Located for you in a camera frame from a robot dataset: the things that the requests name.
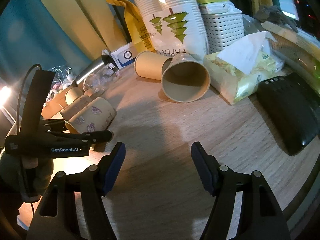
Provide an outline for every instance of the white woven basket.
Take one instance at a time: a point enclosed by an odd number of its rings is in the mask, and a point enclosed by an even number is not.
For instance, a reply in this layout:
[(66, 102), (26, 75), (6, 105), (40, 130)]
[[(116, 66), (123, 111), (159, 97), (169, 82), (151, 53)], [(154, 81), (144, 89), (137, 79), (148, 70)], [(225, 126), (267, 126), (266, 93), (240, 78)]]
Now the white woven basket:
[(242, 11), (220, 14), (203, 14), (203, 22), (209, 41), (209, 52), (222, 51), (244, 36)]

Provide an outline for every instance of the metal screw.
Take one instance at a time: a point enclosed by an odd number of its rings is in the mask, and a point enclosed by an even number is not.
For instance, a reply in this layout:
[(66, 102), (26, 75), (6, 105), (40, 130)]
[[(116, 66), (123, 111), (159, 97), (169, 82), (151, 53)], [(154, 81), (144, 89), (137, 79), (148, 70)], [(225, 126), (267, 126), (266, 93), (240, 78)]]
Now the metal screw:
[(56, 176), (57, 176), (58, 178), (61, 178), (61, 177), (64, 176), (64, 174), (66, 174), (64, 171), (58, 171), (57, 174), (56, 174)]
[(95, 171), (95, 170), (97, 170), (97, 168), (98, 168), (98, 166), (95, 165), (95, 164), (90, 165), (90, 166), (89, 166), (89, 171)]
[(221, 171), (227, 171), (227, 170), (229, 170), (228, 166), (226, 166), (226, 165), (221, 165), (221, 166), (219, 167), (219, 169), (220, 169)]
[(253, 175), (259, 178), (261, 177), (262, 173), (260, 171), (254, 171)]

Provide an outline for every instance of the table surface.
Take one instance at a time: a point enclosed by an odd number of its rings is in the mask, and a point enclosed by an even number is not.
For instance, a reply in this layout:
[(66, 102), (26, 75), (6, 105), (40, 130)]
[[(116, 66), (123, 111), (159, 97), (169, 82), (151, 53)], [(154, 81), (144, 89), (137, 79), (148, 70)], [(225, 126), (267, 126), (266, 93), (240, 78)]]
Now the table surface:
[[(121, 74), (103, 95), (117, 110), (109, 127), (112, 141), (97, 145), (88, 157), (56, 159), (53, 173), (81, 172), (109, 154), (117, 141), (125, 143), (119, 176), (102, 198), (119, 240), (200, 238), (215, 198), (204, 190), (192, 162), (190, 147), (195, 141), (234, 171), (261, 171), (282, 209), (318, 158), (318, 137), (298, 155), (287, 155), (255, 95), (231, 106), (210, 87), (200, 100), (180, 104), (164, 95), (159, 81), (138, 77), (133, 67)], [(89, 239), (79, 193), (76, 205), (81, 234)], [(237, 193), (228, 238), (236, 234), (240, 207), (241, 193)], [(20, 210), (20, 219), (29, 225), (29, 205)]]

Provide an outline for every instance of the paper cup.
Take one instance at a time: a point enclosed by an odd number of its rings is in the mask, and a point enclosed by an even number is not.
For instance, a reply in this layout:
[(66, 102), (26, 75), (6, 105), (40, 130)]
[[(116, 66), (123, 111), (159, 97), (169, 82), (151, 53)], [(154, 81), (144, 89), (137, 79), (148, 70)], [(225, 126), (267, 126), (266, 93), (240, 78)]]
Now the paper cup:
[(161, 78), (162, 89), (170, 99), (188, 103), (201, 98), (209, 89), (208, 70), (191, 55), (176, 55)]
[(62, 109), (60, 111), (60, 115), (62, 116), (63, 120), (68, 121), (90, 102), (92, 102), (92, 99), (88, 95), (84, 94), (83, 96), (77, 98), (71, 105)]
[(77, 98), (79, 98), (83, 94), (84, 94), (83, 91), (78, 87), (70, 88), (65, 95), (65, 101), (67, 105), (71, 105), (73, 101), (75, 101)]
[(162, 71), (171, 60), (172, 58), (151, 51), (143, 51), (134, 61), (134, 70), (140, 77), (161, 80)]
[(65, 125), (71, 133), (104, 131), (115, 116), (116, 111), (108, 101), (96, 98)]

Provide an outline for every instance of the yellow paper bag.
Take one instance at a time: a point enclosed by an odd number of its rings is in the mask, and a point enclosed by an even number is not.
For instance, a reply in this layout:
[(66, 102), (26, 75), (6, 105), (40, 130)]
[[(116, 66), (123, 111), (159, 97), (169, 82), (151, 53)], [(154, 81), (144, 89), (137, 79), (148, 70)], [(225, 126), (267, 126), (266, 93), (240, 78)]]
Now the yellow paper bag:
[(140, 53), (145, 50), (155, 51), (149, 33), (143, 23), (138, 8), (128, 0), (106, 0), (108, 4), (124, 7), (124, 20), (127, 24), (132, 42)]

